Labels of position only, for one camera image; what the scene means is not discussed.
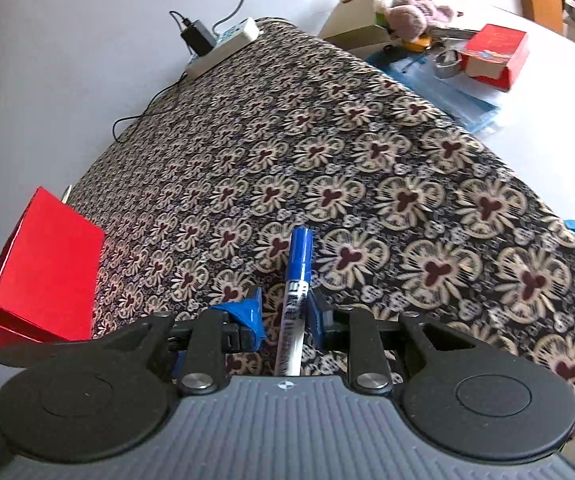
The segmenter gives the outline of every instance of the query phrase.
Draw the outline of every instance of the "marker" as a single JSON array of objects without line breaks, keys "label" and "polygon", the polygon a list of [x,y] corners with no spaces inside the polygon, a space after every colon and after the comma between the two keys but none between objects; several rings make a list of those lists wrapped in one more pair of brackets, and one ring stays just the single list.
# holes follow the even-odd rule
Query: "marker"
[{"label": "marker", "polygon": [[285,271],[285,298],[281,331],[278,335],[278,350],[274,375],[299,376],[301,355],[305,337],[305,301],[312,278],[312,246],[314,236],[311,229],[297,227],[292,231],[289,259]]}]

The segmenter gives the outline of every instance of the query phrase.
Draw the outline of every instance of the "white wall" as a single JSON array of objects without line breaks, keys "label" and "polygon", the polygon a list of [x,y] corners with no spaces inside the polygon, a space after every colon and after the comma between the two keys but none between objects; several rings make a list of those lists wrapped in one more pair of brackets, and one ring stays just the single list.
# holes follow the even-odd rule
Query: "white wall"
[{"label": "white wall", "polygon": [[[238,0],[0,0],[0,247],[37,186],[61,194],[183,70],[169,9],[211,25]],[[518,0],[489,0],[518,11]],[[317,32],[336,0],[246,0]]]}]

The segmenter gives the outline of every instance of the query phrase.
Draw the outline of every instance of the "silver screw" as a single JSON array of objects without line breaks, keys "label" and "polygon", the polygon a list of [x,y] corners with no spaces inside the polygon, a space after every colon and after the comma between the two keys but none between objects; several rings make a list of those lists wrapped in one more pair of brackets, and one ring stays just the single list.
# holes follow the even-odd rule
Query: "silver screw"
[{"label": "silver screw", "polygon": [[212,386],[214,380],[207,374],[187,374],[181,379],[181,383],[191,390],[204,390]]},{"label": "silver screw", "polygon": [[380,390],[387,386],[387,377],[381,374],[360,374],[357,377],[357,384],[368,390]]}]

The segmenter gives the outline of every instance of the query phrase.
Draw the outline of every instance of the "cardboard box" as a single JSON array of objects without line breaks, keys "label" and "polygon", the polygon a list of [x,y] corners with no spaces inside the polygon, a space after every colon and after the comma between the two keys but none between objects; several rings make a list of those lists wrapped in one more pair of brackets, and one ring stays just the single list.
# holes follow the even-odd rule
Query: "cardboard box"
[{"label": "cardboard box", "polygon": [[375,0],[340,0],[319,37],[343,50],[361,52],[363,59],[392,41],[384,15],[375,10]]},{"label": "cardboard box", "polygon": [[527,33],[488,23],[460,52],[469,77],[507,91],[529,55]]},{"label": "cardboard box", "polygon": [[0,346],[91,337],[104,236],[38,188],[0,254]]}]

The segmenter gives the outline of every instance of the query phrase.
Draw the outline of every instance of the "pink plush toy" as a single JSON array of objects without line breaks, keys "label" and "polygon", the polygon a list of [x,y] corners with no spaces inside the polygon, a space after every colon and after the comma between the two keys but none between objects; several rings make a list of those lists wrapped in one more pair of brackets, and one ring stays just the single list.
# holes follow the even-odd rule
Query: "pink plush toy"
[{"label": "pink plush toy", "polygon": [[427,27],[446,25],[456,16],[449,6],[437,6],[432,0],[401,0],[385,11],[385,19],[396,35],[405,41],[416,41]]}]

